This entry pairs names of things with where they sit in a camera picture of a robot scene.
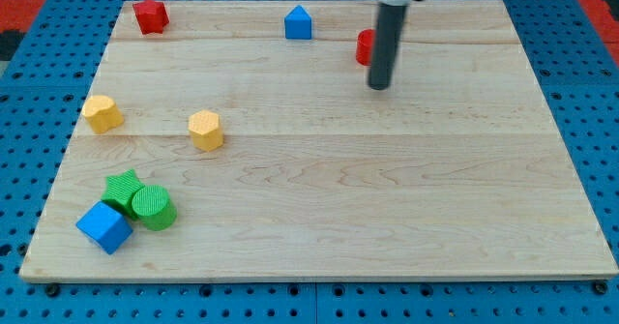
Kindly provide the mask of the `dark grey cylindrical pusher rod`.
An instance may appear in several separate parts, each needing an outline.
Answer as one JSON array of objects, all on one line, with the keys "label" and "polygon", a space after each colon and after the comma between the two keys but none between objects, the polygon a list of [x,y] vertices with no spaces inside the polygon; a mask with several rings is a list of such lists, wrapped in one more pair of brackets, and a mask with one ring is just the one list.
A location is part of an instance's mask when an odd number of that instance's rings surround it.
[{"label": "dark grey cylindrical pusher rod", "polygon": [[378,5],[368,71],[371,89],[381,91],[391,85],[407,9],[407,5]]}]

